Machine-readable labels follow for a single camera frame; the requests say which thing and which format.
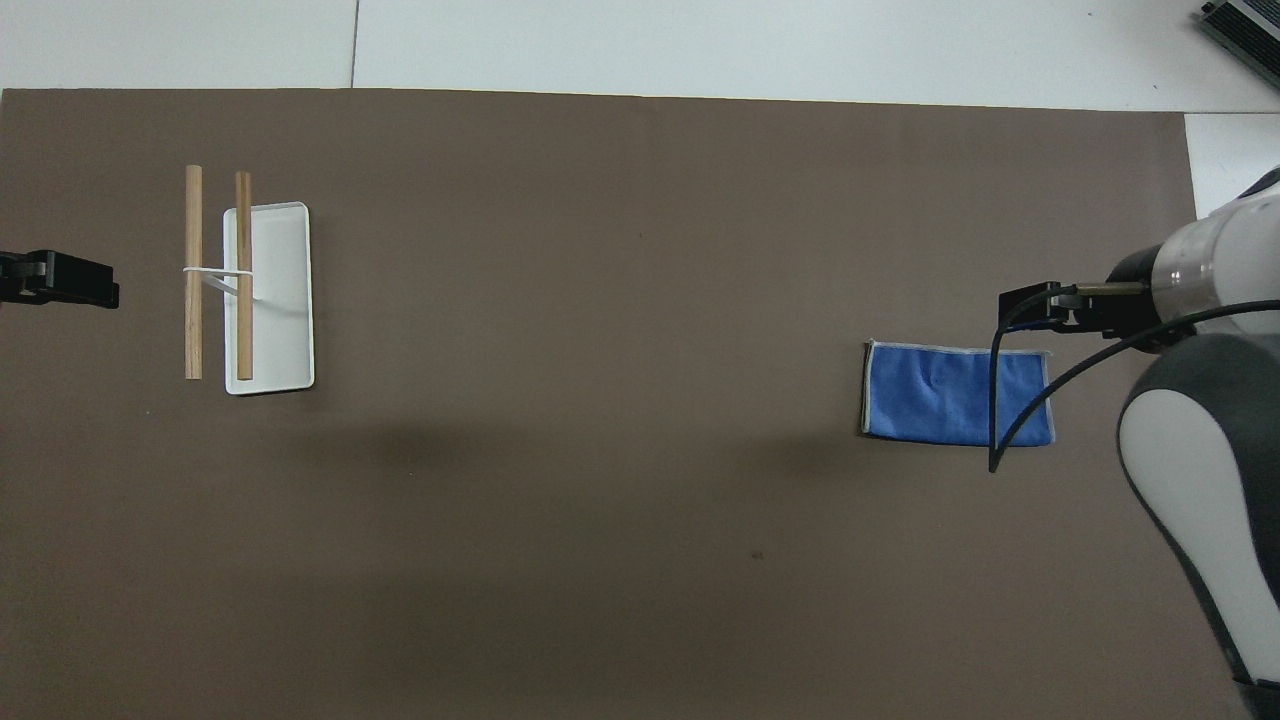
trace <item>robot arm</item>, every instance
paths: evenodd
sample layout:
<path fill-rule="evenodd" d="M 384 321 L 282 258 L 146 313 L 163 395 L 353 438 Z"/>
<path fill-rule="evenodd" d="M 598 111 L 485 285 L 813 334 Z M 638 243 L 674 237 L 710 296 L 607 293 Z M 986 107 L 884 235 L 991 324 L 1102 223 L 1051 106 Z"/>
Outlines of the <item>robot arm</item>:
<path fill-rule="evenodd" d="M 1280 720 L 1280 311 L 1174 323 L 1280 297 L 1280 168 L 1089 287 L 1106 286 L 1128 290 L 1004 293 L 1002 328 L 1100 332 L 1161 354 L 1125 404 L 1120 459 L 1251 711 Z"/>

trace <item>white floor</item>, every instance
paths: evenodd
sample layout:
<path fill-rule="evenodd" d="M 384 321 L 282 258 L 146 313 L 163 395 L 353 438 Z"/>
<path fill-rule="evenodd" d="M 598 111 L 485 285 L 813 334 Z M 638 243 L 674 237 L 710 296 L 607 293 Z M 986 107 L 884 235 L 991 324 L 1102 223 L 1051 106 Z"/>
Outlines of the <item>white floor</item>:
<path fill-rule="evenodd" d="M 1197 0 L 0 0 L 0 87 L 435 87 L 1190 113 L 1201 214 L 1280 92 Z"/>

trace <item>metal device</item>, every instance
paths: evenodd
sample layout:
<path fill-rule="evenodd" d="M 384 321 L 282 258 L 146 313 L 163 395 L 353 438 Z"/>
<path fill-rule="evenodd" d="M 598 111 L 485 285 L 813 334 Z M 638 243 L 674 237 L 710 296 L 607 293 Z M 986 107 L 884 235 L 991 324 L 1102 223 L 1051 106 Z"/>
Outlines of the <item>metal device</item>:
<path fill-rule="evenodd" d="M 1280 87 L 1280 1 L 1220 0 L 1204 3 L 1201 13 L 1204 35 Z"/>
<path fill-rule="evenodd" d="M 0 302 L 74 302 L 114 310 L 120 306 L 120 286 L 110 265 L 65 252 L 0 252 Z"/>

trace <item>white tray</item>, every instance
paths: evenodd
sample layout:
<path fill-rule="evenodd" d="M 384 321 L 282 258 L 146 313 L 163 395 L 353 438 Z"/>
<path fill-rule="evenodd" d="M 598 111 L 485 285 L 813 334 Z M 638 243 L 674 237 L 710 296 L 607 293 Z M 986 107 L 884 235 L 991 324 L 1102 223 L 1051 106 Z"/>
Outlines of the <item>white tray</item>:
<path fill-rule="evenodd" d="M 311 214 L 302 202 L 255 205 L 253 379 L 236 378 L 238 297 L 223 295 L 227 392 L 259 395 L 315 384 L 315 320 L 311 311 Z M 236 209 L 223 213 L 223 258 L 237 268 Z"/>

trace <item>blue towel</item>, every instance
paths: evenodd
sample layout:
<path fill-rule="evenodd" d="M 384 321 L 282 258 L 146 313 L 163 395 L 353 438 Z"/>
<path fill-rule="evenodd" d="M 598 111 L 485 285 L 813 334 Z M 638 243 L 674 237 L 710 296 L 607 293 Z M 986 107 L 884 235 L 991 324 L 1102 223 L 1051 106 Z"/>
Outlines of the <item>blue towel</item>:
<path fill-rule="evenodd" d="M 1000 352 L 1000 437 L 1023 407 L 1044 389 L 1043 351 Z M 940 445 L 987 445 L 988 350 L 870 341 L 863 395 L 863 432 L 869 436 Z M 1046 402 L 1027 420 L 1012 445 L 1053 442 Z"/>

